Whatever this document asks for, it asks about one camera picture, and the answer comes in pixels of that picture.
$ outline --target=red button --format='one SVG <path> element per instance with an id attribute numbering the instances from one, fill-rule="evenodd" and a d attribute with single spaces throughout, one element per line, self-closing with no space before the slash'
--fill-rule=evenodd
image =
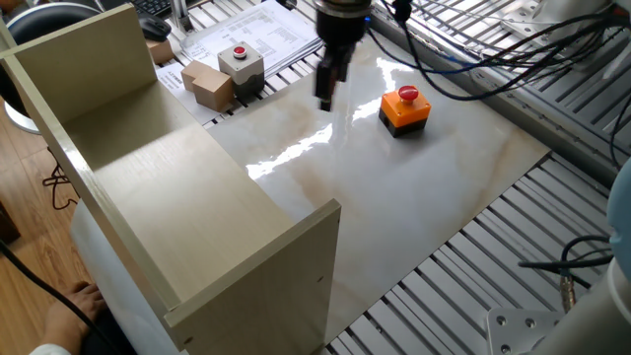
<path id="1" fill-rule="evenodd" d="M 416 98 L 418 98 L 418 89 L 411 85 L 404 86 L 398 90 L 398 95 L 405 102 L 413 102 Z"/>
<path id="2" fill-rule="evenodd" d="M 245 48 L 236 46 L 235 49 L 233 49 L 233 56 L 237 59 L 244 59 L 247 56 Z"/>

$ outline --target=wooden floor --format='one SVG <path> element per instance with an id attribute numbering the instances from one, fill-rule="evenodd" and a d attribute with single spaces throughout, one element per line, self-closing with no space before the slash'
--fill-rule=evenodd
<path id="1" fill-rule="evenodd" d="M 0 201 L 22 236 L 12 251 L 57 289 L 91 281 L 68 231 L 75 209 L 52 208 L 52 187 L 41 185 L 55 168 L 43 138 L 15 127 L 0 108 Z M 58 204 L 78 200 L 69 184 L 57 188 Z M 0 355 L 27 355 L 39 342 L 52 298 L 0 256 Z"/>

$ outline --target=white tabletop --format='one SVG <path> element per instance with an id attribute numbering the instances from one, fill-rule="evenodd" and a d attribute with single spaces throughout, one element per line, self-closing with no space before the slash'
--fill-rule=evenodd
<path id="1" fill-rule="evenodd" d="M 423 133 L 394 139 L 377 117 L 381 95 L 410 84 L 432 113 Z M 209 132 L 295 221 L 341 203 L 328 342 L 548 149 L 483 103 L 444 98 L 369 39 L 333 112 L 316 109 L 313 88 L 313 76 L 301 79 Z"/>

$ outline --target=person's foot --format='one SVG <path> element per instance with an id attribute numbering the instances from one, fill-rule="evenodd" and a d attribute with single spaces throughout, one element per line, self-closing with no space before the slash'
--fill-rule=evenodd
<path id="1" fill-rule="evenodd" d="M 95 284 L 79 282 L 63 294 L 90 320 L 95 320 L 107 308 L 103 295 Z M 72 311 L 61 302 L 55 301 L 46 314 L 41 344 L 59 345 L 72 355 L 78 355 L 81 341 L 89 331 L 88 326 Z"/>

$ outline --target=orange button base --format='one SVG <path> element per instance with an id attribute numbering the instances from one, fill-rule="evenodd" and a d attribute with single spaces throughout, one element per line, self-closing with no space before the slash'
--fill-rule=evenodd
<path id="1" fill-rule="evenodd" d="M 380 118 L 396 137 L 411 130 L 423 129 L 431 109 L 432 106 L 420 92 L 413 101 L 403 102 L 398 91 L 393 91 L 382 96 Z"/>

